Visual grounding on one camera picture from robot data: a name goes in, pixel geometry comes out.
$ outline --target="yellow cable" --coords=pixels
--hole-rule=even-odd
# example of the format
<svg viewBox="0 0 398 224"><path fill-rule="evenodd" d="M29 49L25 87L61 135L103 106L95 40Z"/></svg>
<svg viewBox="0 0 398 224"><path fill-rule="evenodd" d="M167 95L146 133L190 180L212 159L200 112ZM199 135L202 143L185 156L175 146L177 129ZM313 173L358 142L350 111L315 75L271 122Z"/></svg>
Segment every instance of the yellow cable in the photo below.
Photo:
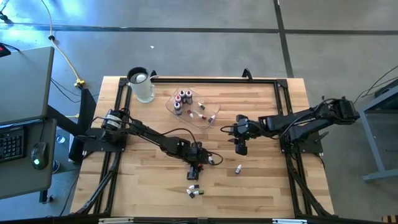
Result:
<svg viewBox="0 0 398 224"><path fill-rule="evenodd" d="M41 0L41 1L42 1L43 5L44 5L45 9L47 10L48 15L49 15L49 18L50 18L50 36L53 36L53 35L52 35L52 19L51 19L50 10L49 10L49 8L47 7L47 5L44 3L44 1L43 1L43 0ZM75 83L75 86L77 86L78 84L79 84L79 85L83 85L83 84L85 83L85 81L80 79L80 77L78 76L78 74L77 74L75 68L73 67L72 63L70 63L70 61L69 61L69 59L67 58L67 56L62 52L61 49L59 49L59 47L55 44L54 40L51 40L51 43L52 43L52 45L61 53L61 55L64 57L64 59L68 62L70 68L73 70L73 72L74 72L74 74L75 74L75 76L76 76L76 83Z"/></svg>
<svg viewBox="0 0 398 224"><path fill-rule="evenodd" d="M67 118L79 118L79 114L65 116Z"/></svg>

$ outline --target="black mouse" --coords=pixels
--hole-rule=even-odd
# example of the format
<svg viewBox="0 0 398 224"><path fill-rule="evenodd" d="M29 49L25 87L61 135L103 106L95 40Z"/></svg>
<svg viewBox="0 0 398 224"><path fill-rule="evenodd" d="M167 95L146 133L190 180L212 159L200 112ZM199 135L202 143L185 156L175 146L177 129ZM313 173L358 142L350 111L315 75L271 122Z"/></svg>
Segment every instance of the black mouse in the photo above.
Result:
<svg viewBox="0 0 398 224"><path fill-rule="evenodd" d="M35 169L41 170L49 164L49 150L45 142L38 142L30 152L30 159Z"/></svg>

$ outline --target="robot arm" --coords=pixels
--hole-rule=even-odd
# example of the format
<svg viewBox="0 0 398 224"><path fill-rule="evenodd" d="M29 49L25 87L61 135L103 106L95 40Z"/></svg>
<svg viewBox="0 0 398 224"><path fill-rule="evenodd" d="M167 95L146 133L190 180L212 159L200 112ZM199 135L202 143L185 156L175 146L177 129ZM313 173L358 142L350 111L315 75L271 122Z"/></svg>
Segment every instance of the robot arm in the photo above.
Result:
<svg viewBox="0 0 398 224"><path fill-rule="evenodd" d="M129 127L121 128L122 123L127 123ZM188 180L198 180L199 172L202 170L203 164L215 166L220 164L223 160L220 156L221 162L217 164L210 162L209 157L216 153L209 152L203 148L202 143L196 142L195 137L189 130L180 128L188 131L192 135L194 141L192 143L179 137L167 137L165 136L166 133L160 134L150 127L145 126L141 121L132 119L128 114L126 115L125 111L109 110L101 128L103 129L101 140L104 142L116 144L121 139L122 135L131 134L159 146L160 150L166 153L166 155L185 161L191 165L190 171L187 174Z"/></svg>
<svg viewBox="0 0 398 224"><path fill-rule="evenodd" d="M288 142L296 142L332 124L349 125L358 118L359 114L352 101L344 97L323 100L314 108L286 116L262 116L258 121L249 120L248 117L239 114L236 117L237 123L230 126L231 130L228 133L233 135L234 139L229 141L235 143L236 153L246 155L248 153L246 140L251 138L265 136L272 139L287 138Z"/></svg>
<svg viewBox="0 0 398 224"><path fill-rule="evenodd" d="M210 153L202 147L201 142L196 142L197 145L195 145L195 142L191 143L186 139L164 136L136 119L131 124L126 130L128 134L139 136L159 146L160 150L168 156L182 159L194 166L207 164L209 161Z"/></svg>

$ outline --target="white cup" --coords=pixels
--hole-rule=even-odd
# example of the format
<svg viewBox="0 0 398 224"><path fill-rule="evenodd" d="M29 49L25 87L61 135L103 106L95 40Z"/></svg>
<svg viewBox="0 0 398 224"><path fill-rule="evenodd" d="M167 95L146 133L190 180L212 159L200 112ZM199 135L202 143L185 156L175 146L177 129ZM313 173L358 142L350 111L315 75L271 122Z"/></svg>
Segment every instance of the white cup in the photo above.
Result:
<svg viewBox="0 0 398 224"><path fill-rule="evenodd" d="M155 86L150 82L148 70L135 67L127 74L127 85L132 88L141 103L150 103L155 98Z"/></svg>

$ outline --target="plastic tray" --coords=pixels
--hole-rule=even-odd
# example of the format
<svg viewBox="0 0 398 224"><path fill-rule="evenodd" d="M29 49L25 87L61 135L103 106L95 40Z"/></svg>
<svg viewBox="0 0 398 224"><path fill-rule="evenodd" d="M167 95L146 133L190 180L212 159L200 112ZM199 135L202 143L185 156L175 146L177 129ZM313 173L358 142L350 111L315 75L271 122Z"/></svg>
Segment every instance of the plastic tray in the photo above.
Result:
<svg viewBox="0 0 398 224"><path fill-rule="evenodd" d="M188 103L183 103L182 104L182 114L177 115L174 110L174 103L175 103L175 97L180 93L180 91L183 90L187 92L188 90L192 92L192 104ZM199 107L199 104L203 104L205 106L205 109L202 110ZM221 108L220 104L217 102L214 102L210 100L209 98L206 98L199 93L189 89L189 88L178 88L176 91L172 94L170 99L166 102L166 108L174 114L176 117L194 125L195 127L206 129L211 126L211 123L208 122L211 116L215 115L217 118L217 114ZM188 114L188 110L191 110L193 113L193 118L191 118ZM207 117L206 120L201 119L194 111L204 115Z"/></svg>

